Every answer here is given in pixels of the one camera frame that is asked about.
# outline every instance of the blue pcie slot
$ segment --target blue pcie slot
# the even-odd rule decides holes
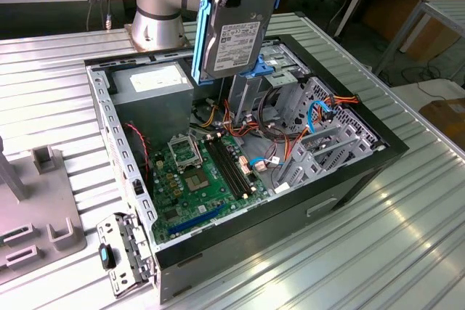
[[[169,228],[168,233],[169,234],[176,234],[177,232],[181,232],[183,230],[189,229],[194,227],[195,225],[202,223],[204,221],[208,221],[209,219],[215,218],[218,216],[219,212],[225,208],[226,205],[221,205],[215,208],[214,210],[211,210],[209,212],[206,212],[204,214],[201,214],[199,217],[192,218],[189,221],[185,221],[184,223],[178,224],[175,227]]]

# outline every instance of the yellow wire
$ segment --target yellow wire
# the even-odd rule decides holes
[[[214,105],[213,108],[211,109],[210,118],[207,120],[206,123],[203,123],[201,125],[201,127],[208,127],[208,126],[210,126],[211,123],[213,123],[213,119],[214,119],[216,109],[217,109],[217,106]]]

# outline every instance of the hard drive label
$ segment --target hard drive label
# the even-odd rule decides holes
[[[260,22],[223,25],[214,70],[247,65],[259,28]]]

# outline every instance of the metal bracket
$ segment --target metal bracket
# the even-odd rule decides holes
[[[155,275],[152,253],[137,217],[113,214],[97,225],[97,233],[105,246],[99,249],[100,258],[108,266],[105,269],[110,270],[108,275],[115,297],[120,298]]]
[[[49,241],[53,243],[56,250],[64,250],[76,243],[73,223],[71,223],[69,217],[66,217],[67,232],[65,234],[60,235],[59,232],[53,229],[51,224],[47,224],[46,227],[46,231],[49,235]]]

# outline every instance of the metal table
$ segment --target metal table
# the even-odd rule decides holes
[[[374,69],[374,73],[376,75],[380,74],[380,72],[387,66],[401,41],[405,39],[405,36],[407,36],[413,25],[422,15],[424,15],[423,18],[419,21],[418,25],[415,29],[413,29],[412,33],[405,41],[403,47],[400,49],[401,52],[405,52],[406,47],[408,48],[415,41],[416,37],[420,34],[423,27],[431,17],[440,21],[443,25],[449,27],[465,38],[465,0],[421,0],[413,9],[401,29],[399,29],[394,39],[392,39],[387,49],[384,51],[383,56]],[[464,66],[465,62],[460,65],[450,79],[452,79]]]
[[[188,38],[195,24],[187,24]],[[272,18],[410,147],[347,207],[194,287],[170,309],[463,307],[465,154],[307,18]],[[83,59],[133,52],[124,30],[0,42],[0,134],[9,158],[62,150],[88,246],[0,286],[5,309],[160,309],[150,285],[119,301],[95,224],[124,210],[100,138]]]

